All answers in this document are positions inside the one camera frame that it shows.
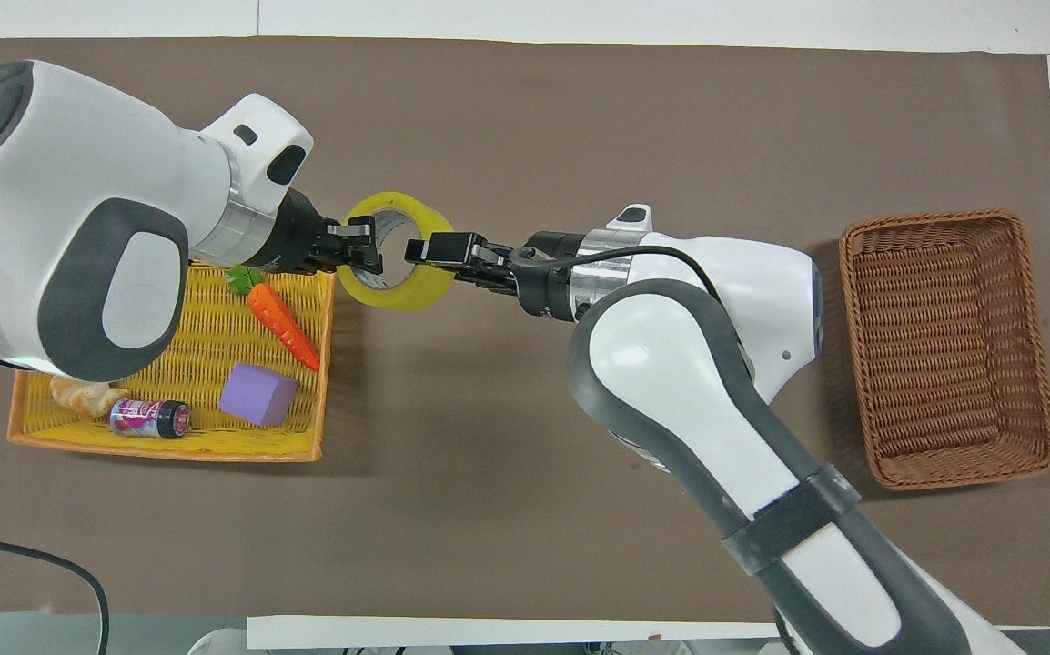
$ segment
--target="purple foam block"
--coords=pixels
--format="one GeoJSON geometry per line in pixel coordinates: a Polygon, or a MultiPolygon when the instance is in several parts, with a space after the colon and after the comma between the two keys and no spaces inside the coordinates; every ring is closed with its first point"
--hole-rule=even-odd
{"type": "Polygon", "coordinates": [[[287,420],[299,383],[261,365],[234,364],[217,409],[256,426],[280,426],[287,420]]]}

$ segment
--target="bread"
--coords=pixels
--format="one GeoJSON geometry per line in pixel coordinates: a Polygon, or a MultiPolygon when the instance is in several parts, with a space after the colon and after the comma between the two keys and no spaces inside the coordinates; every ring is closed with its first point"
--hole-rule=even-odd
{"type": "Polygon", "coordinates": [[[106,382],[81,382],[59,376],[51,377],[48,388],[57,405],[92,418],[108,414],[119,399],[129,398],[128,389],[112,389],[106,382]]]}

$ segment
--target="brown table surface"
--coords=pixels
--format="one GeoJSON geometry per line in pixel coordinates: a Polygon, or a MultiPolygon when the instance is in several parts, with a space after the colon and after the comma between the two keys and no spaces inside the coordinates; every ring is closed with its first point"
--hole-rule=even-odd
{"type": "MultiPolygon", "coordinates": [[[[1037,56],[449,41],[0,41],[202,128],[247,91],[302,121],[326,215],[401,190],[503,244],[628,203],[659,231],[816,256],[828,343],[775,409],[889,537],[999,624],[1050,625],[1050,473],[883,492],[863,463],[835,241],[872,215],[1011,208],[1050,361],[1050,105],[1037,56]]],[[[584,416],[569,324],[456,287],[416,315],[339,294],[326,457],[213,465],[5,442],[0,540],[83,564],[117,612],[760,621],[769,599],[670,476],[584,416]]],[[[0,555],[0,610],[92,611],[0,555]]]]}

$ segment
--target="yellow tape roll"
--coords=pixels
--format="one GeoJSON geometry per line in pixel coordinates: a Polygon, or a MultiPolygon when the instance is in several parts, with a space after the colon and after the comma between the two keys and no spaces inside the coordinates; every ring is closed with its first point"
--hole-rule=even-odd
{"type": "MultiPolygon", "coordinates": [[[[452,225],[434,208],[398,191],[383,191],[355,205],[350,215],[372,215],[376,219],[376,245],[400,225],[412,223],[420,231],[420,239],[433,232],[452,232],[452,225]]],[[[439,301],[452,286],[455,274],[430,266],[417,266],[403,282],[388,287],[378,275],[356,272],[350,266],[335,270],[351,297],[371,307],[397,311],[421,311],[439,301]]]]}

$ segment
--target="wicker basket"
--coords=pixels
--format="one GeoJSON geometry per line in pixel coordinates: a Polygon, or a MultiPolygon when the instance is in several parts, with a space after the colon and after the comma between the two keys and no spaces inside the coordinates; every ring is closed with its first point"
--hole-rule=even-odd
{"type": "Polygon", "coordinates": [[[135,399],[180,399],[191,406],[191,428],[180,440],[121,437],[105,420],[88,420],[57,406],[50,377],[19,373],[15,379],[8,440],[59,450],[160,457],[191,461],[315,461],[321,457],[327,373],[331,364],[334,275],[266,276],[296,321],[317,344],[321,374],[299,364],[252,316],[246,299],[229,293],[225,270],[189,267],[181,326],[149,367],[116,386],[135,399]],[[237,362],[266,365],[299,382],[280,426],[252,426],[217,409],[237,362]]]}
{"type": "Polygon", "coordinates": [[[883,216],[841,239],[865,451],[886,488],[1050,468],[1027,242],[1002,210],[883,216]]]}

